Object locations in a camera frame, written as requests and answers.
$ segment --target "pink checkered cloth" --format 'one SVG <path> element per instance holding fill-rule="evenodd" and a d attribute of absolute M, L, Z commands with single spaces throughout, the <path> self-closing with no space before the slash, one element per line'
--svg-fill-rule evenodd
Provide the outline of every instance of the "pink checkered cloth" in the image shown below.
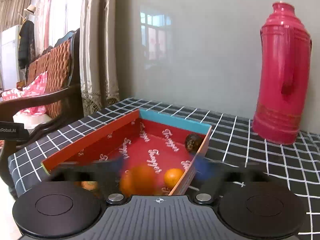
<path fill-rule="evenodd" d="M 5 100 L 16 99 L 16 98 L 25 98 L 25 97 L 43 95 L 46 83 L 47 83 L 47 71 L 37 76 L 36 79 L 30 85 L 22 88 L 23 89 L 22 91 L 14 88 L 14 89 L 3 92 L 2 99 L 5 101 Z M 45 109 L 45 106 L 36 106 L 36 107 L 23 109 L 19 112 L 21 114 L 28 114 L 28 115 L 35 116 L 35 115 L 45 114 L 46 109 Z"/>

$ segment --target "table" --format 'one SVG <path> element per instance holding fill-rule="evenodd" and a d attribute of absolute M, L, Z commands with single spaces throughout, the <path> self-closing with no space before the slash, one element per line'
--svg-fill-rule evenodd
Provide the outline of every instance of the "table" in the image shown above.
<path fill-rule="evenodd" d="M 296 142 L 282 146 L 269 143 L 251 129 L 252 121 L 187 106 L 127 98 L 115 105 L 78 120 L 32 143 L 9 157 L 9 170 L 18 196 L 47 177 L 40 162 L 63 147 L 138 108 L 175 115 L 212 125 L 206 158 L 231 166 L 259 168 L 301 198 L 308 210 L 300 239 L 320 239 L 320 136 L 299 132 Z M 243 187 L 242 182 L 234 182 Z M 193 180 L 187 194 L 198 190 Z"/>

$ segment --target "pink thermos flask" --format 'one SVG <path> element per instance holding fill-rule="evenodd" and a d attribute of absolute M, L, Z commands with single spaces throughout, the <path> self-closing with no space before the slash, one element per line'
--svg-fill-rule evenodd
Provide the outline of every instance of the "pink thermos flask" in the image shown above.
<path fill-rule="evenodd" d="M 295 142 L 303 111 L 312 41 L 288 3 L 275 2 L 262 26 L 262 71 L 252 129 L 278 143 Z"/>

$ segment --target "beige hat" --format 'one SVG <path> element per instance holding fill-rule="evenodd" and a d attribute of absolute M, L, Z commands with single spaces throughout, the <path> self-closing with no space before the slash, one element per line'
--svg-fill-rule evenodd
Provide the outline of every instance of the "beige hat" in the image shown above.
<path fill-rule="evenodd" d="M 24 11 L 29 14 L 35 15 L 36 7 L 30 4 L 27 9 L 24 9 Z"/>

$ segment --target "gray ribbed plate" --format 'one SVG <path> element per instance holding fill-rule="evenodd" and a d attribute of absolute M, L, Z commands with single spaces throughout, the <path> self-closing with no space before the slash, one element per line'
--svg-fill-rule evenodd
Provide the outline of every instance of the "gray ribbed plate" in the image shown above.
<path fill-rule="evenodd" d="M 24 236 L 21 240 L 31 240 Z M 70 240 L 245 240 L 227 229 L 210 207 L 187 196 L 133 196 L 109 207 L 101 220 Z"/>

